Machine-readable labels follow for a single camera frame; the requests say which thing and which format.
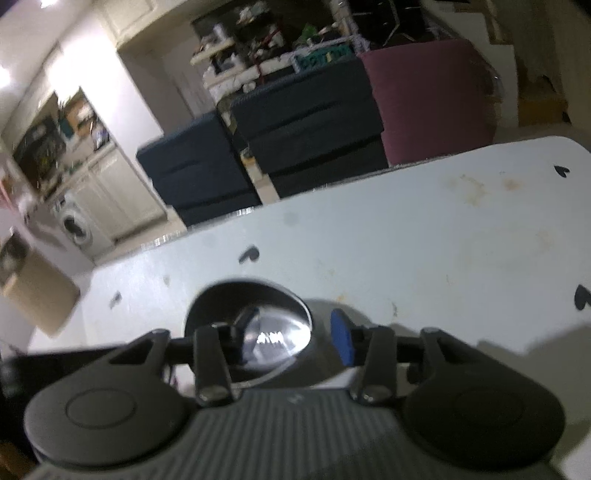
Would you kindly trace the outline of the round stainless steel bowl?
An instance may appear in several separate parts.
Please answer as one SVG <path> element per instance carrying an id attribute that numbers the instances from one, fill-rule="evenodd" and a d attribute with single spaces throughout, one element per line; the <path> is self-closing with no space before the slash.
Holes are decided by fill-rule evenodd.
<path id="1" fill-rule="evenodd" d="M 311 310 L 300 297 L 254 279 L 217 282 L 198 294 L 186 315 L 184 335 L 205 325 L 218 329 L 230 378 L 242 388 L 290 369 L 314 332 Z"/>

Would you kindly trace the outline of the left dark blue chair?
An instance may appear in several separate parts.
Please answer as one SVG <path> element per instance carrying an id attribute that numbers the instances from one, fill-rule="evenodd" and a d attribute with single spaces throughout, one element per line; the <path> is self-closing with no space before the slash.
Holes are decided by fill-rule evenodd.
<path id="1" fill-rule="evenodd" d="M 262 203 L 215 111 L 140 148 L 136 159 L 188 227 Z"/>

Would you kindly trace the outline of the dark blue chair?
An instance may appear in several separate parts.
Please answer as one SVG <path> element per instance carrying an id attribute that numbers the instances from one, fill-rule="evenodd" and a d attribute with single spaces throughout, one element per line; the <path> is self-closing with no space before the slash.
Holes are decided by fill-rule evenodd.
<path id="1" fill-rule="evenodd" d="M 136 159 L 188 227 L 262 203 L 215 111 L 140 148 Z"/>
<path id="2" fill-rule="evenodd" d="M 230 111 L 281 198 L 389 167 L 380 111 L 358 57 L 260 86 Z"/>

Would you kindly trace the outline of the white kitchen cabinets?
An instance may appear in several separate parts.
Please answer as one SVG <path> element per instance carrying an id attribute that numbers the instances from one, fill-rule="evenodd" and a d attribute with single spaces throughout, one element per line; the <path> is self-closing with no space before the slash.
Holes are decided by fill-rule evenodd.
<path id="1" fill-rule="evenodd" d="M 88 157 L 47 197 L 52 207 L 68 201 L 112 242 L 166 218 L 162 202 L 114 143 Z"/>

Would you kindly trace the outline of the beige ribbed canister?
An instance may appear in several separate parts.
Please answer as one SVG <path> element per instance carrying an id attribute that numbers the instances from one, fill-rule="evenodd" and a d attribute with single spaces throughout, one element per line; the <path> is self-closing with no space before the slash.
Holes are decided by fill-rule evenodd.
<path id="1" fill-rule="evenodd" d="M 48 336 L 62 329 L 81 296 L 73 280 L 17 230 L 1 243 L 1 294 Z"/>

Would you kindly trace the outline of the white washing machine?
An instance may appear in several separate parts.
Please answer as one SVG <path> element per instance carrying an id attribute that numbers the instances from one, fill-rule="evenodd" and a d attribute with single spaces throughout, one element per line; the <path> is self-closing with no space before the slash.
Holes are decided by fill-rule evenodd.
<path id="1" fill-rule="evenodd" d="M 72 194 L 57 197 L 51 213 L 68 239 L 88 258 L 94 260 L 113 246 L 113 241 L 77 204 Z"/>

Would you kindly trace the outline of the right dark blue chair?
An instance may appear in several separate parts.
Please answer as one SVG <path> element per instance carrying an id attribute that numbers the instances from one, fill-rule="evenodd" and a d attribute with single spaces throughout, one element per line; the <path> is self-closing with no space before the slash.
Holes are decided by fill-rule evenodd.
<path id="1" fill-rule="evenodd" d="M 230 111 L 281 198 L 389 167 L 380 111 L 358 57 L 260 86 Z"/>

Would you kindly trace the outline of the teal poizon sign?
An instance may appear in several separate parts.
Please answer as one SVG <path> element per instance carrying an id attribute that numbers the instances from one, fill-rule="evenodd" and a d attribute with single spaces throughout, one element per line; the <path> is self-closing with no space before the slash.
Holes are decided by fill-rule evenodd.
<path id="1" fill-rule="evenodd" d="M 294 51 L 290 64 L 295 72 L 300 73 L 355 55 L 356 51 L 349 43 L 325 43 Z"/>

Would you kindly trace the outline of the cluttered white shelf unit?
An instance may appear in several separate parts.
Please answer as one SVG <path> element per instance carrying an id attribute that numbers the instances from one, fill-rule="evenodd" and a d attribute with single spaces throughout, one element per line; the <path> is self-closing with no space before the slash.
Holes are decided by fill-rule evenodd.
<path id="1" fill-rule="evenodd" d="M 294 51 L 349 43 L 356 55 L 370 44 L 345 1 L 226 1 L 192 23 L 198 44 L 190 64 L 202 72 L 213 103 L 294 71 Z"/>

